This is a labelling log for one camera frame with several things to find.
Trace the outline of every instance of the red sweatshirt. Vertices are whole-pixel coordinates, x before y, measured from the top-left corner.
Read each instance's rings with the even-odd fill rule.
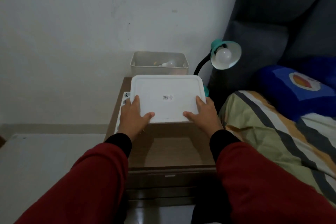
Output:
[[[131,146],[126,135],[116,134],[88,150],[16,223],[111,223]],[[336,211],[314,188],[231,133],[217,131],[210,148],[233,223],[336,223]]]

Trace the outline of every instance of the white plastic lid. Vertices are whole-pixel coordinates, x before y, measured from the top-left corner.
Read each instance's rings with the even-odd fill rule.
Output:
[[[184,111],[198,114],[195,98],[204,102],[202,79],[197,75],[137,75],[132,78],[131,103],[140,98],[140,113],[155,112],[150,123],[188,122]]]

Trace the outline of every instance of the white tile floor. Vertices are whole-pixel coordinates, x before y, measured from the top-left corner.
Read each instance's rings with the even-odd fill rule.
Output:
[[[0,149],[0,220],[12,224],[103,134],[18,134]],[[193,206],[138,208],[125,224],[190,223]]]

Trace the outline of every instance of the person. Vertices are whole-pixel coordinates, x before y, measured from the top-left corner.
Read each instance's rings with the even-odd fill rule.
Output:
[[[132,142],[155,115],[141,117],[139,103],[138,96],[132,104],[127,100],[119,132],[88,150],[16,223],[112,223],[125,189]],[[183,115],[210,139],[229,201],[228,222],[336,223],[336,211],[314,188],[226,131],[210,98],[204,103],[196,97],[196,104],[198,114]]]

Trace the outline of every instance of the striped bedding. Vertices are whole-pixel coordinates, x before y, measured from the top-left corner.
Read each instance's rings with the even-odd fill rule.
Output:
[[[219,112],[228,131],[336,207],[336,120],[315,113],[295,123],[254,91],[237,91]]]

